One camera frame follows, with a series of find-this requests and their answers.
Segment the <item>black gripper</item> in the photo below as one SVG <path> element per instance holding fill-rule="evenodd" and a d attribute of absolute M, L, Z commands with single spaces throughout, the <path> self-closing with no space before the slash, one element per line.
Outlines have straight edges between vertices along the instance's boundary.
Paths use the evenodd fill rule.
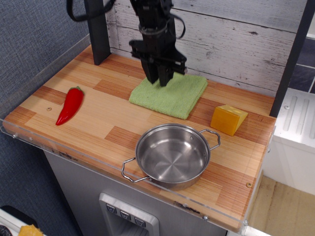
<path fill-rule="evenodd" d="M 187 58 L 177 50 L 176 37 L 164 31 L 156 35 L 143 35 L 142 40 L 131 40 L 131 54 L 141 60 L 146 78 L 151 84 L 158 79 L 162 87 L 167 86 L 174 72 L 187 72 Z"/>

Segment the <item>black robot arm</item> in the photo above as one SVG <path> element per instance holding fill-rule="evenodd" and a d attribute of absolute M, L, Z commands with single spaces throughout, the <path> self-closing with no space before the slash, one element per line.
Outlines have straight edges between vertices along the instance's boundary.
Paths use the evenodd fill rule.
<path fill-rule="evenodd" d="M 173 3 L 170 0 L 132 0 L 131 5 L 139 18 L 139 31 L 142 40 L 131 40 L 133 57 L 141 60 L 146 78 L 151 84 L 159 81 L 165 87 L 175 72 L 185 74 L 187 58 L 175 46 L 177 37 L 175 20 L 184 23 L 183 19 L 172 14 Z"/>

